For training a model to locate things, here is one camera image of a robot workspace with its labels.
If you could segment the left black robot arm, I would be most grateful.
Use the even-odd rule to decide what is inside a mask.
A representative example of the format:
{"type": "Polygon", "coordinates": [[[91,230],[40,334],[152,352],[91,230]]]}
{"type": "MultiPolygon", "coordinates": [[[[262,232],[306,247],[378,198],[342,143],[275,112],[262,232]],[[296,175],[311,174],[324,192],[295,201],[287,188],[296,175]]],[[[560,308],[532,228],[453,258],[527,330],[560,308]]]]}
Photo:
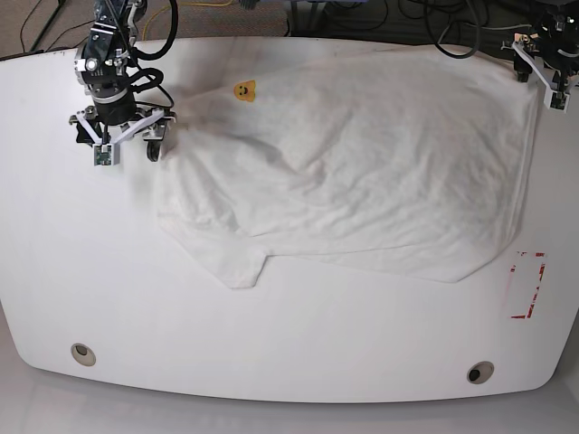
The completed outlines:
{"type": "Polygon", "coordinates": [[[510,45],[517,80],[535,73],[546,87],[544,104],[565,111],[578,85],[578,3],[531,1],[528,20],[533,32],[516,34],[510,45]]]}

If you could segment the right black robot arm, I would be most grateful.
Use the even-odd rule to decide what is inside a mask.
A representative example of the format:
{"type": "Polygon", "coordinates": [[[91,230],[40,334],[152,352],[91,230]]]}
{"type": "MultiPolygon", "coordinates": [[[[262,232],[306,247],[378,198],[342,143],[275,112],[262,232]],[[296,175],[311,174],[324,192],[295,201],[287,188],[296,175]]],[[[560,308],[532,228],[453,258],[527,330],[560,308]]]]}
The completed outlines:
{"type": "Polygon", "coordinates": [[[164,73],[139,63],[157,61],[173,46],[178,4],[169,3],[169,34],[156,52],[135,46],[137,21],[146,11],[146,1],[96,1],[90,35],[74,59],[77,80],[92,104],[69,123],[76,127],[76,142],[91,147],[95,166],[118,164],[120,145],[137,135],[147,143],[147,159],[156,162],[167,126],[176,119],[175,101],[162,86],[164,73]]]}

